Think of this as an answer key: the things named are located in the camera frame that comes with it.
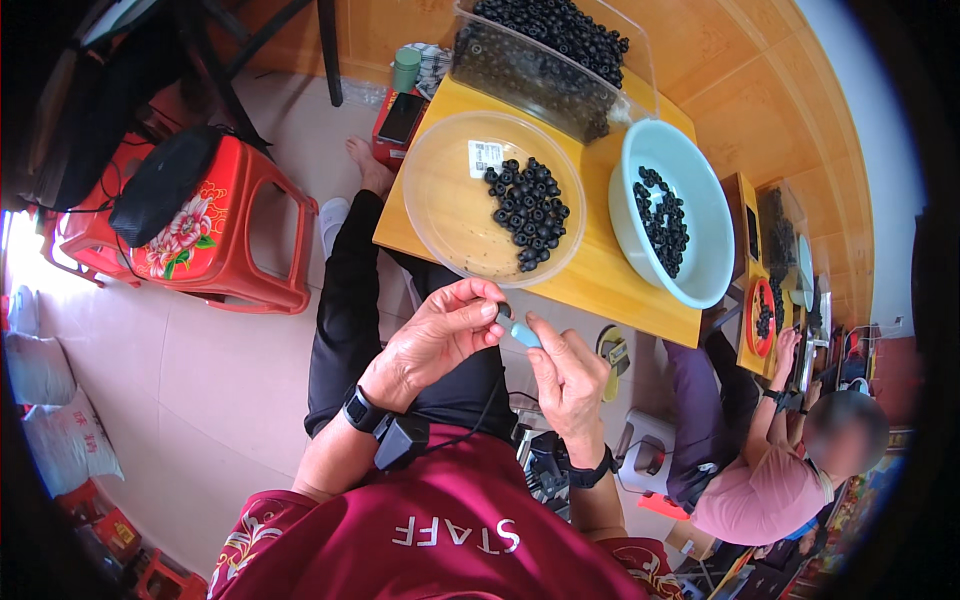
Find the red plate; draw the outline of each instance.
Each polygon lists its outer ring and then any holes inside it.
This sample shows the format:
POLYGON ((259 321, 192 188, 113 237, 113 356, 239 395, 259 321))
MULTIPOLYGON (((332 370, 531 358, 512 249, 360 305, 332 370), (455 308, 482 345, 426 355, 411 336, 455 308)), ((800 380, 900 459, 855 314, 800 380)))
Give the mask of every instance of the red plate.
POLYGON ((770 318, 770 335, 768 335, 765 340, 760 339, 760 337, 756 335, 756 320, 760 314, 760 294, 763 295, 764 303, 770 307, 770 310, 773 310, 774 292, 770 289, 770 282, 767 281, 766 277, 761 277, 754 282, 753 287, 750 289, 749 304, 746 306, 747 346, 750 347, 751 352, 754 354, 764 357, 770 352, 770 347, 774 344, 774 339, 777 337, 777 321, 773 317, 770 318))

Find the bare foot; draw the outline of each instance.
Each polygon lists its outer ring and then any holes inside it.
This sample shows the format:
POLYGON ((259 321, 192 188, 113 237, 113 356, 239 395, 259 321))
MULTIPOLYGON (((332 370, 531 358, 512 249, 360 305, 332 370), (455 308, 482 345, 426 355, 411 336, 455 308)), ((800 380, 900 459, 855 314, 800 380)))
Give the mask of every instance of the bare foot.
POLYGON ((386 200, 387 193, 394 185, 394 172, 377 162, 370 144, 356 135, 347 138, 347 154, 360 167, 360 188, 369 189, 386 200))

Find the pink shirt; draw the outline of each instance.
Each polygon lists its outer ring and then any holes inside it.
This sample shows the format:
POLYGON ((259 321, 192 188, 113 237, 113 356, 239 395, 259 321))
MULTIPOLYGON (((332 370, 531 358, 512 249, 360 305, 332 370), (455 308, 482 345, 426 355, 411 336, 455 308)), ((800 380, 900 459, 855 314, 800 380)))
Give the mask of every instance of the pink shirt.
POLYGON ((793 450, 771 445, 756 470, 743 456, 707 485, 690 524, 723 541, 762 546, 797 531, 833 499, 833 486, 793 450))
MULTIPOLYGON (((430 425, 438 444, 466 429, 430 425)), ((212 600, 669 598, 659 540, 593 542, 527 491, 514 450, 477 434, 323 504, 255 494, 210 579, 212 600)))

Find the purple pants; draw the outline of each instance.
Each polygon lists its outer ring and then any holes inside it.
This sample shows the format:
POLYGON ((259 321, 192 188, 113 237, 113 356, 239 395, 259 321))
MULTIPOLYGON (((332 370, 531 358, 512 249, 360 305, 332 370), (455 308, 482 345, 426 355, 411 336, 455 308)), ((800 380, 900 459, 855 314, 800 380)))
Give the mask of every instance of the purple pants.
POLYGON ((682 502, 696 479, 691 473, 696 473, 699 465, 714 463, 720 471, 739 454, 759 392, 750 374, 737 367, 736 352, 720 331, 710 334, 702 348, 667 341, 663 345, 674 370, 677 412, 673 463, 666 487, 671 498, 682 502), (719 392, 714 371, 720 379, 719 392))

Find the tiled floor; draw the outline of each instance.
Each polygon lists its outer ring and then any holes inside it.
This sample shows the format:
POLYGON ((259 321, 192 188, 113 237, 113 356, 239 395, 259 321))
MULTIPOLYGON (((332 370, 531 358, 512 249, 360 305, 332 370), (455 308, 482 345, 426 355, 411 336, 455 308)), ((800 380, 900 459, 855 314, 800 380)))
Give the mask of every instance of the tiled floor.
MULTIPOLYGON (((235 87, 295 184, 321 203, 356 192, 359 174, 343 143, 351 133, 369 135, 372 109, 333 108, 325 82, 301 76, 244 74, 235 87)), ((254 250, 265 256, 262 266, 283 271, 276 248, 284 248, 292 213, 268 217, 254 232, 254 250)), ((310 307, 283 317, 216 310, 150 284, 133 289, 109 279, 98 289, 44 262, 27 226, 18 219, 14 227, 8 282, 40 291, 42 334, 60 339, 101 415, 126 481, 98 483, 149 540, 205 576, 246 497, 289 487, 307 443, 307 369, 324 280, 319 232, 310 307)), ((388 339, 413 309, 398 266, 384 252, 379 272, 380 331, 388 339)), ((535 310, 558 330, 577 329, 589 344, 608 323, 522 291, 508 296, 517 313, 535 310)), ((625 334, 633 365, 616 402, 602 408, 611 446, 632 406, 657 416, 669 416, 671 406, 662 344, 625 334)), ((502 345, 508 388, 535 394, 522 350, 513 340, 502 345)), ((632 535, 665 538, 672 519, 638 509, 635 494, 621 490, 621 499, 632 535)), ((673 552, 671 563, 681 558, 673 552)))

